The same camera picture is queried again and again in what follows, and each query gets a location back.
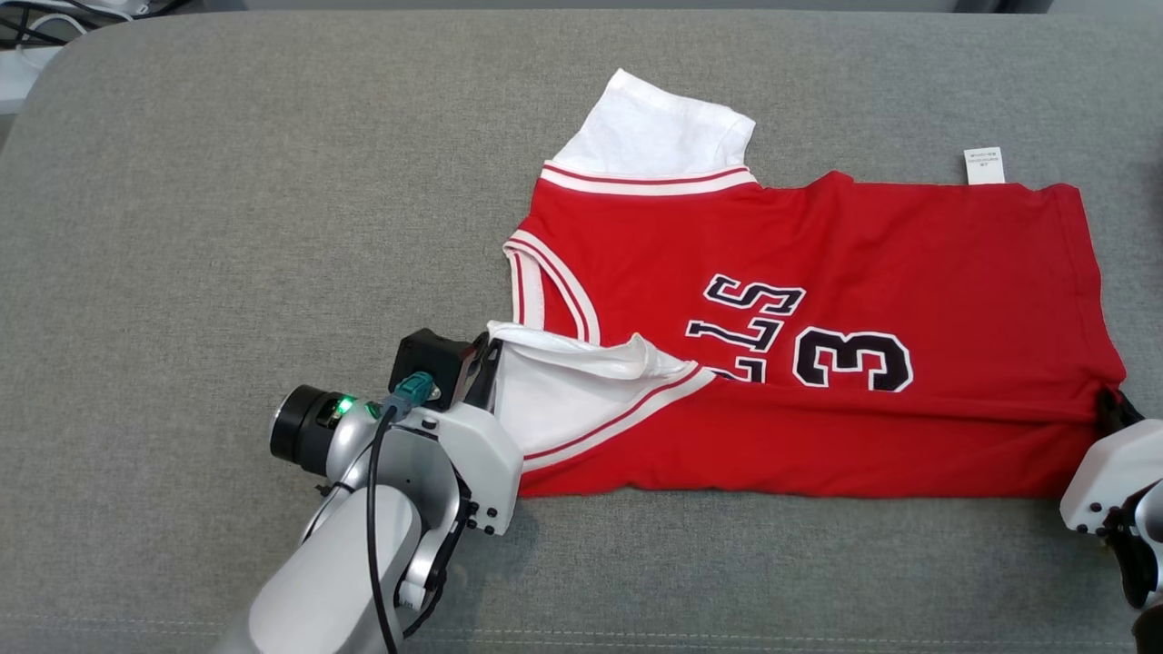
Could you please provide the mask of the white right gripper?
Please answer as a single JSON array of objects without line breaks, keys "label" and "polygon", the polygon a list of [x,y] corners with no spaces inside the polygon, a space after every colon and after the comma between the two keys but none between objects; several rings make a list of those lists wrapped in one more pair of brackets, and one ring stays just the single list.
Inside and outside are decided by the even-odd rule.
[{"label": "white right gripper", "polygon": [[1163,420],[1146,419],[1121,389],[1097,397],[1096,431],[1065,493],[1059,517],[1068,529],[1094,534],[1130,496],[1163,479]]}]

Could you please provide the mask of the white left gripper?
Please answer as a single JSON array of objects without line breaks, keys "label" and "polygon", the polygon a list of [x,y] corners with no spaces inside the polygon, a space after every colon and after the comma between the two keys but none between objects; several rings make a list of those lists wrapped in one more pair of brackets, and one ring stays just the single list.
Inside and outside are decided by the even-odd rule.
[{"label": "white left gripper", "polygon": [[450,479],[452,491],[457,479],[464,481],[471,502],[478,505],[478,529],[492,529],[498,536],[511,528],[523,467],[522,452],[491,414],[504,344],[490,335],[473,341],[476,351],[468,372],[471,384],[464,401],[445,412],[413,411],[413,426],[431,452],[438,475]]}]

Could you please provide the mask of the red white basketball jersey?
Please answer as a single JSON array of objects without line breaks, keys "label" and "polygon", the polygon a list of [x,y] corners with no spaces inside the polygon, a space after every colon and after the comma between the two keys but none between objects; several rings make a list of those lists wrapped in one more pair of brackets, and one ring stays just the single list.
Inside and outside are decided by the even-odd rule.
[{"label": "red white basketball jersey", "polygon": [[523,497],[1059,495],[1125,381],[1066,183],[761,185],[751,118],[619,70],[502,247]]}]

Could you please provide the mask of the white power strip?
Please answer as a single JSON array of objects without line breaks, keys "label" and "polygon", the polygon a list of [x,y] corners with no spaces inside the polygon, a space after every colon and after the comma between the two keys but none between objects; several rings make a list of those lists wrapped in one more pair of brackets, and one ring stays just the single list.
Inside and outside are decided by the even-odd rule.
[{"label": "white power strip", "polygon": [[0,51],[0,115],[20,113],[38,74],[62,49],[45,47]]}]

